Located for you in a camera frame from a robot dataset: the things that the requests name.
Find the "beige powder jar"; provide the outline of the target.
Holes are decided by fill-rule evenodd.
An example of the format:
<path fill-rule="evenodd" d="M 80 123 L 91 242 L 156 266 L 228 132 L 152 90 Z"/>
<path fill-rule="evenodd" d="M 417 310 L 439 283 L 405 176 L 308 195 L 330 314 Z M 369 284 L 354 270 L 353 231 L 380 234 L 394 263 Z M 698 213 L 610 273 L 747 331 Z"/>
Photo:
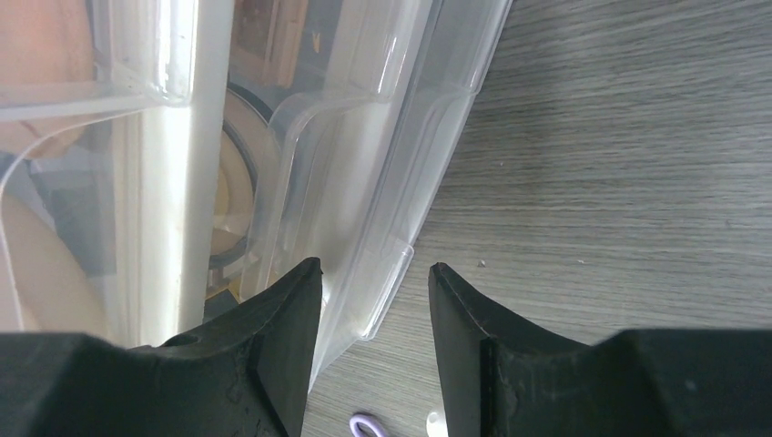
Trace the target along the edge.
<path fill-rule="evenodd" d="M 208 268 L 224 269 L 247 248 L 259 188 L 259 170 L 272 157 L 272 110 L 243 86 L 227 86 L 218 163 L 218 187 Z"/>

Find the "white plastic drawer organizer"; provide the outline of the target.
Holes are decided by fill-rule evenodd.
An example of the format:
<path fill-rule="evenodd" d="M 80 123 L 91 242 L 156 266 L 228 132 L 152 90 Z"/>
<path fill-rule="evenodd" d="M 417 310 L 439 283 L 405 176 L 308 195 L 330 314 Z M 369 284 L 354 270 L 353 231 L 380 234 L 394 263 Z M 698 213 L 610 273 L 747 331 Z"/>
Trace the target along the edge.
<path fill-rule="evenodd" d="M 307 257 L 312 374 L 381 325 L 493 58 L 507 1 L 84 1 L 94 80 L 21 86 L 1 124 L 87 116 L 61 156 L 1 150 L 101 299 L 115 344 L 158 345 Z M 227 86 L 271 110 L 243 256 L 208 268 Z"/>

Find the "small pink powder puff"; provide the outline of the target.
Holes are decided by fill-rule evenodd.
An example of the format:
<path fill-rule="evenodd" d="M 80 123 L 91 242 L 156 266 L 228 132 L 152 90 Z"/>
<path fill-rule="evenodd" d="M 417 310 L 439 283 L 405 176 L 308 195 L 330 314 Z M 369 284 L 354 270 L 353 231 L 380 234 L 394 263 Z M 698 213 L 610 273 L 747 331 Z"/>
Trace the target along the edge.
<path fill-rule="evenodd" d="M 65 242 L 22 200 L 1 202 L 3 330 L 81 331 L 113 335 L 101 299 Z"/>

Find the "large round powder compact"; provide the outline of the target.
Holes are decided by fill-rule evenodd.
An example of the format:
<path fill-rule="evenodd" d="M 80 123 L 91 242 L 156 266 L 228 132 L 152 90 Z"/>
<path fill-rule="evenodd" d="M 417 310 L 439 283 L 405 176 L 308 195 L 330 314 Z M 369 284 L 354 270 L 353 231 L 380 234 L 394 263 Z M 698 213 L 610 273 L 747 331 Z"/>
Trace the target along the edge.
<path fill-rule="evenodd" d="M 79 83 L 94 80 L 94 47 L 84 1 L 3 1 L 1 3 L 1 101 L 21 86 L 56 86 L 45 97 L 69 100 Z M 61 156 L 86 130 L 87 116 L 6 121 L 1 150 L 30 158 Z"/>

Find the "small white bottle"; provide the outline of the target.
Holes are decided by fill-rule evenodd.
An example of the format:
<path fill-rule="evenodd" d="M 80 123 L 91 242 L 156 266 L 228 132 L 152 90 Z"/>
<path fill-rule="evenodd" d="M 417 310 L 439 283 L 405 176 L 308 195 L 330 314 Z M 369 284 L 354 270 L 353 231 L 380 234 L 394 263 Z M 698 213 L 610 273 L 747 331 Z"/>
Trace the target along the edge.
<path fill-rule="evenodd" d="M 425 429 L 428 437 L 448 437 L 448 427 L 444 411 L 430 411 L 426 417 Z"/>

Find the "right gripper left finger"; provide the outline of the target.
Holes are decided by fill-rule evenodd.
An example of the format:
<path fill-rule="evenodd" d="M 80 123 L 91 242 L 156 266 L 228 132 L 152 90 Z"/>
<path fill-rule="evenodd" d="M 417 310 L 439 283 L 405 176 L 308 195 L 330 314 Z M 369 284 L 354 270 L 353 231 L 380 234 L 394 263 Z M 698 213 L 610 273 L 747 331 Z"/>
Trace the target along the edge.
<path fill-rule="evenodd" d="M 298 436 L 320 323 L 308 258 L 158 347 L 84 333 L 1 338 L 4 436 Z"/>

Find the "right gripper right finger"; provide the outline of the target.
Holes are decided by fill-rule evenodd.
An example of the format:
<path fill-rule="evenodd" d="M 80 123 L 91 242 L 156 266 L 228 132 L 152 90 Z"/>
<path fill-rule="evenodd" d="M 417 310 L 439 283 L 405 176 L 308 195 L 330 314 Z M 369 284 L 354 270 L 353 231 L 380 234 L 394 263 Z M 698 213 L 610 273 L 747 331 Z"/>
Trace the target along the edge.
<path fill-rule="evenodd" d="M 595 345 L 488 298 L 446 264 L 428 279 L 451 436 L 768 436 L 771 333 L 623 330 Z"/>

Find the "purple eyelash curler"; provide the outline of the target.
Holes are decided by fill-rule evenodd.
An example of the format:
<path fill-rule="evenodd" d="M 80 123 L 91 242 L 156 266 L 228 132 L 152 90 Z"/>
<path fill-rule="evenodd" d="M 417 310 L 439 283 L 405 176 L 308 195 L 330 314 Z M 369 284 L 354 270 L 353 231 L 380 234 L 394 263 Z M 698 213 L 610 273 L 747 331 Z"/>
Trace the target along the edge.
<path fill-rule="evenodd" d="M 349 428 L 353 437 L 388 437 L 382 424 L 372 415 L 353 414 L 349 419 Z"/>

